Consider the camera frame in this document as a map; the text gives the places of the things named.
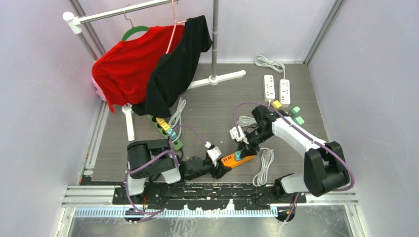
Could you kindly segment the orange power strip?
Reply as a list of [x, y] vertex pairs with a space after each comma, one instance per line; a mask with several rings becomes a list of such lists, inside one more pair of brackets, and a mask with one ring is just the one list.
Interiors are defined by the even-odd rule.
[[[262, 154], [260, 158], [261, 169], [252, 179], [252, 184], [255, 187], [261, 187], [267, 183], [269, 168], [275, 158], [274, 150], [269, 149], [269, 148], [261, 148], [261, 150], [262, 150]], [[241, 160], [237, 162], [235, 161], [234, 153], [232, 153], [222, 158], [221, 161], [225, 166], [228, 166], [230, 168], [235, 168], [250, 160]]]

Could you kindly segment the green plug adapter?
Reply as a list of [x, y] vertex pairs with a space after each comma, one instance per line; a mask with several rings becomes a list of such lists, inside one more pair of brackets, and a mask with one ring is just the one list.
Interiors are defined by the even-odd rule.
[[305, 120], [302, 117], [295, 117], [293, 120], [298, 126], [301, 126], [305, 123]]
[[294, 107], [293, 109], [289, 111], [290, 117], [296, 116], [299, 111], [300, 111], [300, 107], [298, 106]]

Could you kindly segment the short white power strip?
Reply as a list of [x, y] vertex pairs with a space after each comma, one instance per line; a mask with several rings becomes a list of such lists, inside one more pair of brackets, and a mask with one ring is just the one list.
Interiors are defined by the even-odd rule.
[[[268, 106], [275, 100], [275, 82], [274, 77], [272, 75], [264, 75], [263, 77], [263, 96], [264, 101], [267, 103]], [[255, 119], [248, 117], [248, 116], [240, 116], [237, 124], [240, 126], [250, 126], [256, 124]]]

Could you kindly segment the long white power strip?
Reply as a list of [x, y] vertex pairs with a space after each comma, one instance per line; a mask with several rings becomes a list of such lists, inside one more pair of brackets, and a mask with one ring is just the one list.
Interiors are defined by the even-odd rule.
[[286, 68], [283, 63], [270, 61], [263, 55], [259, 55], [255, 58], [254, 63], [259, 67], [270, 68], [277, 73], [282, 74], [283, 78], [279, 81], [279, 102], [287, 107], [291, 104], [291, 83], [286, 79]]

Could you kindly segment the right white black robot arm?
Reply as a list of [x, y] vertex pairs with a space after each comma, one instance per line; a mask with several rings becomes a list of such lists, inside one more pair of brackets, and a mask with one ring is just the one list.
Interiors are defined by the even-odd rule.
[[274, 196], [277, 201], [288, 202], [294, 193], [309, 192], [319, 197], [330, 191], [343, 191], [352, 181], [343, 149], [338, 142], [318, 139], [299, 125], [291, 115], [281, 109], [260, 104], [252, 110], [257, 127], [245, 132], [236, 125], [236, 140], [250, 153], [260, 144], [275, 136], [288, 143], [302, 158], [303, 171], [291, 173], [275, 180]]

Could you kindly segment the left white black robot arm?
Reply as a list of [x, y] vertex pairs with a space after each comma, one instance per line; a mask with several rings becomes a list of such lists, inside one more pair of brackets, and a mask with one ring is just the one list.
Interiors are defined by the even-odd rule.
[[219, 179], [231, 167], [222, 162], [220, 149], [206, 144], [206, 158], [191, 157], [182, 161], [169, 145], [168, 140], [146, 140], [132, 142], [127, 146], [127, 171], [125, 198], [133, 204], [144, 197], [145, 182], [151, 176], [163, 176], [167, 184], [190, 181], [210, 174]]

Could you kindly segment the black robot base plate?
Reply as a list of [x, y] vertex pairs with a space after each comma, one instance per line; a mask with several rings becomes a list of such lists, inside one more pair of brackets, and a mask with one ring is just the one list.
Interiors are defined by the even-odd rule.
[[254, 187], [249, 183], [212, 184], [187, 183], [168, 185], [163, 182], [146, 183], [144, 192], [127, 196], [124, 186], [114, 189], [113, 205], [127, 205], [127, 217], [137, 209], [159, 212], [163, 217], [275, 217], [291, 221], [287, 215], [292, 207], [306, 203], [304, 194], [275, 193], [275, 186]]

